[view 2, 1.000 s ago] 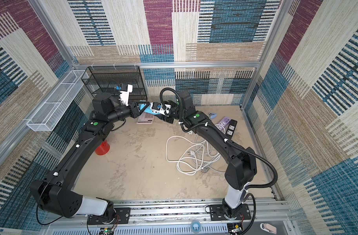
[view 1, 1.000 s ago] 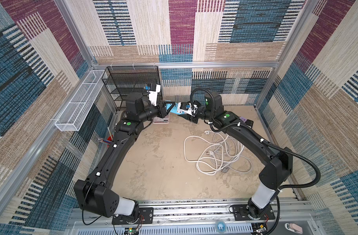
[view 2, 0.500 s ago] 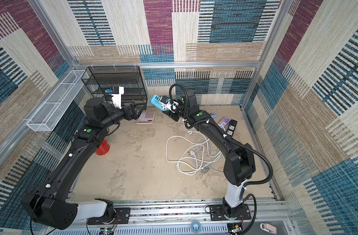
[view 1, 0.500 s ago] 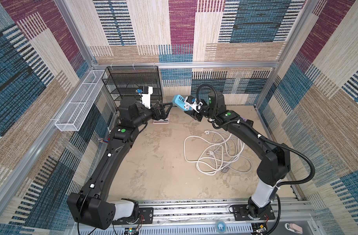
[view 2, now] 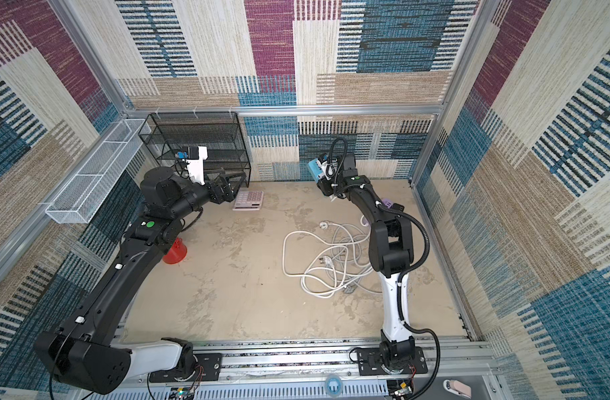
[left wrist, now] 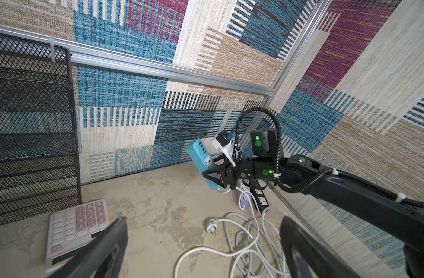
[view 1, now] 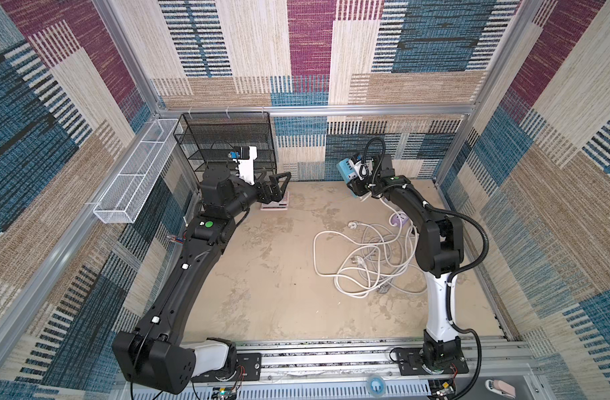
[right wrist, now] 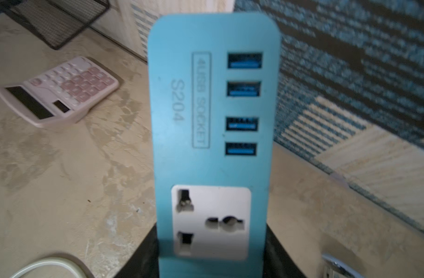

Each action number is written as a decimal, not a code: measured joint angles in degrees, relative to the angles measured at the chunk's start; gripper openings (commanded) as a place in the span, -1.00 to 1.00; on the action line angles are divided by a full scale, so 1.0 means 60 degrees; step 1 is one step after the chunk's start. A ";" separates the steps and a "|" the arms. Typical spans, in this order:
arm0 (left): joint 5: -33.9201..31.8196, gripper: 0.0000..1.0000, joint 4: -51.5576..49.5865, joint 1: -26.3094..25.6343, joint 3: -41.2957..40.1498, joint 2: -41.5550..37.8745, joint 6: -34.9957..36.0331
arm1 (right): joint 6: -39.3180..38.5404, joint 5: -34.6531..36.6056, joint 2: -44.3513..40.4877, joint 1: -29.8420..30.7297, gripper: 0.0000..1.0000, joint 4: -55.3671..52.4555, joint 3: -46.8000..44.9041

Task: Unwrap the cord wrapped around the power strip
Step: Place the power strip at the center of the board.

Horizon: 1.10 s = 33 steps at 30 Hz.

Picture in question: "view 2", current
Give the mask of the teal power strip with cord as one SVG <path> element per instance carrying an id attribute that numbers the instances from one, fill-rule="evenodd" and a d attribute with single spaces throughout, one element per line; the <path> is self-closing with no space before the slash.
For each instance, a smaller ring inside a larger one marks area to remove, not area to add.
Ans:
<path id="1" fill-rule="evenodd" d="M 310 161 L 308 163 L 308 169 L 309 169 L 311 175 L 313 176 L 315 183 L 317 183 L 318 180 L 321 178 L 321 176 L 324 175 L 323 170 L 321 170 L 321 166 L 319 163 L 319 158 L 321 156 L 313 159 L 312 161 Z M 358 200 L 358 198 L 361 194 L 365 194 L 368 196 L 368 204 L 371 204 L 372 197 L 371 197 L 371 193 L 369 192 L 369 189 L 371 188 L 371 182 L 369 181 L 369 179 L 365 176 L 358 175 L 355 165 L 353 163 L 353 159 L 350 158 L 350 156 L 348 156 L 348 155 L 340 156 L 337 159 L 338 159 L 338 171 L 335 176 L 338 179 L 338 186 L 337 186 L 338 194 L 335 197 L 328 197 L 328 198 L 330 198 L 332 201 L 340 200 L 340 199 L 349 199 L 349 198 Z M 299 237 L 303 237 L 303 238 L 305 238 L 305 237 L 313 238 L 310 236 L 299 235 L 299 233 L 302 233 L 302 232 L 306 232 L 306 231 L 302 231 L 302 230 L 293 231 L 291 233 L 288 233 L 288 235 L 286 235 L 286 237 L 283 239 L 282 253 L 281 253 L 281 271 L 288 278 L 299 279 L 297 277 L 298 273 L 290 273 L 287 271 L 287 268 L 286 268 L 286 250 L 287 250 L 288 241 L 295 236 L 299 236 Z M 326 248 L 329 246 L 328 243 L 322 243 L 322 244 L 325 245 Z M 319 254 L 308 265 L 308 267 L 311 266 L 312 264 L 318 265 L 319 264 L 318 258 L 319 258 Z"/>

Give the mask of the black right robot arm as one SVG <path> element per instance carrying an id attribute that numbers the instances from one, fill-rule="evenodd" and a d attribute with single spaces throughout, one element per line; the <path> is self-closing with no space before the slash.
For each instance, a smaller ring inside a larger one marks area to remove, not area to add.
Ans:
<path id="1" fill-rule="evenodd" d="M 405 327 L 407 306 L 403 302 L 407 288 L 403 273 L 413 263 L 411 223 L 376 195 L 370 180 L 358 173 L 353 155 L 321 155 L 315 163 L 323 169 L 317 178 L 323 194 L 348 199 L 368 221 L 368 259 L 383 290 L 381 363 L 391 372 L 402 370 L 412 363 L 415 351 L 413 334 Z"/>

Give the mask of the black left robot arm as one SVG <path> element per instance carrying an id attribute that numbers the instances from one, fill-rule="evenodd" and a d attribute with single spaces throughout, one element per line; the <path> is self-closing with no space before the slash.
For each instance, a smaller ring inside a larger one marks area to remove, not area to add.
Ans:
<path id="1" fill-rule="evenodd" d="M 169 167 L 145 174 L 145 208 L 125 231 L 118 255 L 72 315 L 34 343 L 51 383 L 106 395 L 143 374 L 193 378 L 198 362 L 188 341 L 162 338 L 125 348 L 111 343 L 131 300 L 183 230 L 184 218 L 207 203 L 231 203 L 245 184 L 246 173 L 224 170 L 208 172 L 205 183 L 194 183 Z"/>

